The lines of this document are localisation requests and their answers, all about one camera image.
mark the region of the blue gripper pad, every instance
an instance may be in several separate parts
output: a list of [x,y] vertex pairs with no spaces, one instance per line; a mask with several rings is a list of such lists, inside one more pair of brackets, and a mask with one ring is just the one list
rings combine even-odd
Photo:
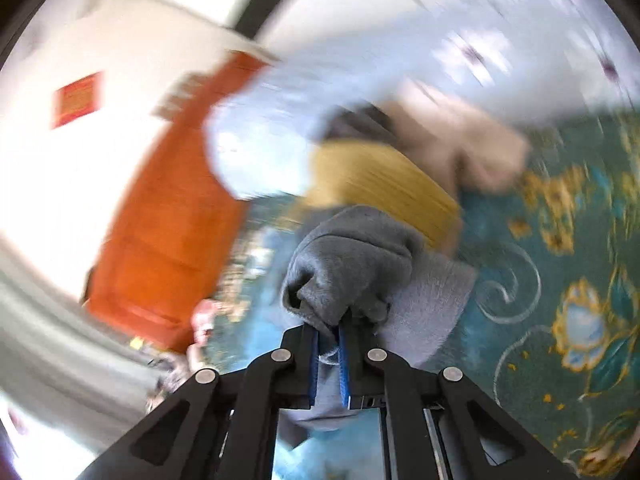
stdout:
[[340,366],[340,396],[342,405],[349,407],[349,364],[347,361],[347,349],[344,345],[342,326],[338,327],[338,365]]

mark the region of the gray cloth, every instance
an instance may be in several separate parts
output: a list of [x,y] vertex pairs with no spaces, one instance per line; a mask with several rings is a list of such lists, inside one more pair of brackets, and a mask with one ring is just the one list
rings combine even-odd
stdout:
[[321,334],[321,361],[336,364],[333,330],[350,307],[386,319],[393,291],[409,283],[423,252],[415,229],[368,206],[344,209],[309,233],[293,253],[282,289],[286,310]]
[[321,333],[322,352],[316,405],[287,416],[334,430],[358,413],[342,406],[335,366],[334,331],[348,308],[377,324],[383,348],[416,367],[444,343],[475,280],[472,267],[430,253],[418,231],[375,208],[351,206],[321,221],[294,252],[281,291],[287,313]]

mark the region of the red sign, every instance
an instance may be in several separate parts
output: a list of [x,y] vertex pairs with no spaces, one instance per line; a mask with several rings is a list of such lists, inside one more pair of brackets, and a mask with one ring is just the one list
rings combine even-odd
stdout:
[[101,72],[88,75],[67,86],[63,86],[55,94],[53,127],[75,121],[78,117],[100,109],[98,102],[98,85]]

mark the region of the fabric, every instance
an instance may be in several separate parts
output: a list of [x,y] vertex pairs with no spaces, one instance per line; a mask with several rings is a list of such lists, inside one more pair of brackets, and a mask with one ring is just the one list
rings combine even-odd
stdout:
[[398,150],[361,140],[329,140],[314,153],[305,205],[316,209],[363,204],[388,213],[438,249],[457,228],[460,207]]
[[[321,334],[323,363],[337,363],[334,330],[350,308],[381,326],[385,348],[395,352],[402,347],[402,356],[418,364],[455,325],[475,277],[470,267],[424,250],[413,228],[358,205],[322,222],[302,240],[281,298],[285,310]],[[417,323],[432,312],[440,323]],[[397,341],[397,331],[411,343]]]
[[406,76],[507,124],[640,100],[640,53],[603,0],[453,0],[262,72],[209,122],[212,167],[238,198],[304,194],[327,121],[381,102]]
[[527,138],[486,112],[409,79],[396,100],[388,113],[402,150],[434,178],[454,173],[463,189],[501,193],[526,168]]
[[428,367],[455,363],[581,478],[613,478],[640,438],[640,114],[529,135],[514,193],[463,196],[480,274]]

